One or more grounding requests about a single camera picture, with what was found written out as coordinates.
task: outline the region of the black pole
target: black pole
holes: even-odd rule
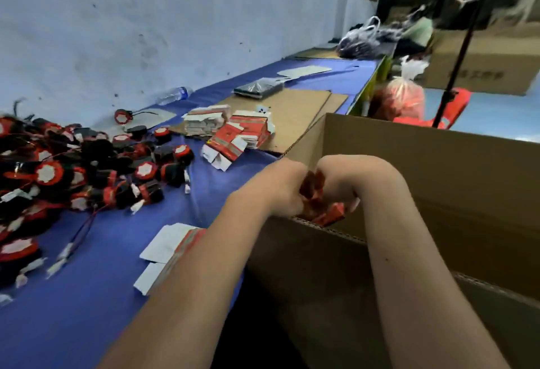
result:
[[[454,84],[456,82],[457,75],[460,72],[461,65],[463,64],[463,59],[465,58],[465,55],[467,54],[467,49],[469,49],[469,44],[473,37],[472,34],[474,32],[474,27],[476,25],[476,21],[478,20],[478,16],[480,16],[480,11],[484,7],[484,3],[485,3],[485,0],[478,0],[478,6],[476,7],[473,17],[471,18],[469,30],[467,31],[467,34],[465,35],[465,39],[463,40],[463,45],[461,46],[460,53],[457,56],[454,70],[452,71],[452,74],[450,75],[450,80],[448,82],[448,85],[446,86],[446,90],[442,94],[441,105],[439,106],[439,109],[437,110],[437,114],[435,115],[435,119],[433,120],[433,127],[435,128],[437,128],[439,126],[439,123],[441,122],[442,115],[444,113],[444,109],[446,108],[446,105],[454,99],[454,93],[453,93]]]

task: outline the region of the red plastic bag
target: red plastic bag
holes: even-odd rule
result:
[[[379,118],[388,121],[392,121],[396,117],[424,119],[426,96],[422,86],[417,85],[413,80],[426,67],[427,63],[424,61],[407,61],[407,58],[403,58],[401,77],[388,83],[382,92],[381,107],[377,112]]]

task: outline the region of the red chair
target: red chair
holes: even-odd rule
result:
[[[449,130],[455,124],[461,113],[463,113],[463,111],[469,104],[472,94],[471,92],[462,88],[455,88],[454,92],[456,93],[455,97],[446,105],[446,108],[444,109],[444,113],[442,115],[442,120],[439,123],[438,128]],[[410,124],[413,126],[432,127],[434,120],[435,119],[424,121],[419,119],[413,119],[411,117],[396,117],[393,122]]]

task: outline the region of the hand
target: hand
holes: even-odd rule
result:
[[[325,176],[324,202],[343,202],[348,212],[356,209],[368,184],[401,177],[388,161],[371,155],[327,155],[319,160],[317,171]]]
[[[306,165],[282,158],[254,175],[235,194],[243,196],[248,202],[266,206],[269,215],[299,215],[304,207],[300,186],[307,173]]]

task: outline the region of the blue tablecloth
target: blue tablecloth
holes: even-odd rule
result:
[[[328,66],[333,71],[288,85],[349,95],[341,113],[347,111],[375,70],[374,62],[365,61],[282,60],[200,89],[190,100],[165,108],[178,114],[171,120],[178,122],[179,116],[193,107],[225,99],[236,86],[312,64]],[[183,142],[180,137],[173,140],[174,144]],[[196,152],[202,146],[196,140],[187,140],[187,144]],[[167,187],[163,202],[145,206],[135,215],[128,211],[99,213],[84,244],[56,276],[45,280],[45,269],[39,270],[29,275],[30,282],[24,288],[4,291],[15,301],[0,308],[0,367],[94,368],[145,302],[146,298],[133,288],[148,264],[138,256],[159,229],[176,222],[209,226],[226,197],[273,160],[264,152],[246,151],[224,173],[198,157],[189,169],[191,195],[185,195],[183,188]],[[49,257],[47,267],[86,217],[87,214],[66,211],[50,231],[39,237],[45,256]]]

